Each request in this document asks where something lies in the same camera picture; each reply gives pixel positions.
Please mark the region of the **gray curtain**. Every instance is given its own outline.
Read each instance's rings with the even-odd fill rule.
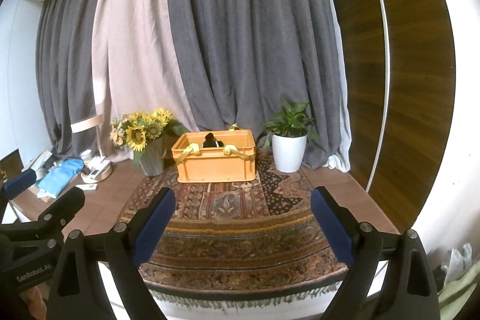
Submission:
[[[37,86],[46,126],[59,157],[96,150],[95,129],[71,124],[95,115],[92,28],[97,0],[45,0],[37,38]]]
[[[259,135],[282,98],[310,102],[319,134],[304,163],[341,142],[340,81],[329,0],[168,0],[181,77],[197,126]]]

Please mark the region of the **pink curtain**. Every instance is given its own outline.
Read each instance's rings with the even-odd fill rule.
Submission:
[[[105,115],[102,147],[110,120],[136,110],[170,110],[197,131],[180,74],[167,0],[98,0],[92,37],[92,74],[97,113]]]

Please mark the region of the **sunflower bouquet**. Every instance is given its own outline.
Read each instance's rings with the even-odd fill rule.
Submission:
[[[124,114],[122,119],[114,118],[111,122],[110,138],[121,149],[128,146],[136,156],[145,152],[148,143],[161,137],[165,132],[182,134],[188,131],[175,120],[168,110],[159,108],[152,113],[139,111]]]

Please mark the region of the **wooden floor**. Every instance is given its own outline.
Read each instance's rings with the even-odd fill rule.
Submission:
[[[338,204],[348,208],[358,221],[368,221],[379,231],[398,233],[377,204],[349,174],[329,168],[302,170],[314,187],[325,186]],[[85,206],[64,228],[64,235],[73,229],[80,229],[85,235],[108,231],[144,177],[142,170],[130,160],[113,165],[112,175],[99,183],[97,190],[85,192]],[[26,217],[36,220],[53,200],[44,202],[27,190],[13,202]]]

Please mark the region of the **blue gripper pad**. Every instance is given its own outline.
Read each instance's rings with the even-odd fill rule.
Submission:
[[[352,238],[340,222],[339,217],[330,207],[326,198],[317,188],[311,193],[310,206],[335,256],[340,262],[345,263],[350,268],[355,260]]]
[[[23,171],[14,179],[9,180],[3,185],[4,195],[6,199],[14,199],[30,186],[34,185],[37,180],[37,174],[31,168]]]
[[[162,200],[152,212],[135,241],[135,250],[132,262],[135,267],[148,262],[158,241],[175,211],[175,193],[168,189]]]

